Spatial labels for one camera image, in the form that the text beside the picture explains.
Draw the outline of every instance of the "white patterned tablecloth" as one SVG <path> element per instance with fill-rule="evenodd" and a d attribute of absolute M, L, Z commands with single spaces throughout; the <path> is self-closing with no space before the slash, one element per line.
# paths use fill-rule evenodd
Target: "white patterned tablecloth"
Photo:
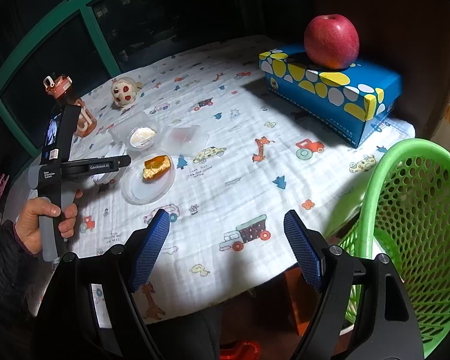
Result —
<path fill-rule="evenodd" d="M 415 135 L 408 123 L 389 119 L 358 149 L 350 148 L 269 93 L 258 54 L 277 46 L 263 36 L 212 43 L 123 74 L 143 83 L 125 109 L 112 106 L 111 80 L 83 97 L 98 126 L 88 137 L 75 138 L 71 160 L 105 150 L 112 142 L 107 127 L 143 109 L 162 127 L 202 126 L 210 133 L 204 149 L 219 149 L 204 163 L 175 157 L 173 186 L 152 204 L 125 201 L 123 171 L 109 184 L 83 186 L 70 246 L 79 257 L 125 243 L 159 207 L 175 214 L 149 284 L 134 294 L 146 323 L 198 311 L 283 272 L 296 262 L 284 235 L 284 214 L 294 209 L 308 228 L 323 232 L 337 202 L 364 175 L 355 165 L 372 168 L 394 143 Z M 189 111 L 208 98 L 212 105 Z M 144 108 L 144 100 L 150 107 Z M 296 144 L 305 140 L 314 148 L 306 161 L 296 155 Z M 30 288 L 33 313 L 52 272 L 52 265 L 42 264 Z M 109 327 L 101 288 L 93 288 L 99 323 Z"/>

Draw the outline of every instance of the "black sleeve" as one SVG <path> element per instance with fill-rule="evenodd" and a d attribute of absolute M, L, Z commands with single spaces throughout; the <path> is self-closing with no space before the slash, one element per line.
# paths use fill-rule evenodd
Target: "black sleeve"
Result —
<path fill-rule="evenodd" d="M 38 259 L 21 244 L 13 226 L 6 221 L 0 227 L 0 358 L 25 359 L 28 332 L 16 331 L 22 330 L 18 321 Z"/>

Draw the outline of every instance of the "red apple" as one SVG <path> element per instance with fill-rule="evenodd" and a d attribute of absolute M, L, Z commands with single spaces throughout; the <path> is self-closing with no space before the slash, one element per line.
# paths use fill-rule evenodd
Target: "red apple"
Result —
<path fill-rule="evenodd" d="M 308 58 L 330 69 L 348 68 L 359 55 L 359 34 L 342 15 L 315 17 L 305 29 L 303 43 Z"/>

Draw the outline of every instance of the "person's leg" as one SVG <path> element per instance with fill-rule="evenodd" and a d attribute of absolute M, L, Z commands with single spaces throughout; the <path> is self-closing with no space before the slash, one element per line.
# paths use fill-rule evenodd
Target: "person's leg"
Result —
<path fill-rule="evenodd" d="M 165 360 L 219 360 L 222 306 L 147 325 Z"/>

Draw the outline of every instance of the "floor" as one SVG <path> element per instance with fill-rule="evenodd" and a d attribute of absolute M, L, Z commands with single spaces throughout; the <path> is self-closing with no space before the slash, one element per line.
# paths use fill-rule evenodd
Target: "floor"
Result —
<path fill-rule="evenodd" d="M 221 344 L 257 341 L 260 360 L 289 360 L 301 337 L 295 332 L 283 274 L 226 302 L 222 314 Z M 347 348 L 350 334 L 339 338 L 335 353 Z"/>

